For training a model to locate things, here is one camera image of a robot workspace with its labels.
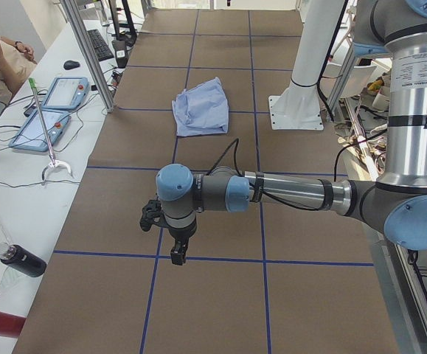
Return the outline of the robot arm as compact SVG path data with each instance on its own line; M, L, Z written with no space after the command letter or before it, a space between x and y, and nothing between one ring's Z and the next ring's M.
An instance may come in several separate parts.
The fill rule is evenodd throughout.
M375 182L331 182L219 166L202 175L181 164L165 166L140 226L169 231L174 264L186 260L199 212L242 212L263 198L306 211L333 210L399 246L427 249L427 1L360 1L353 46L359 56L392 56L384 172Z

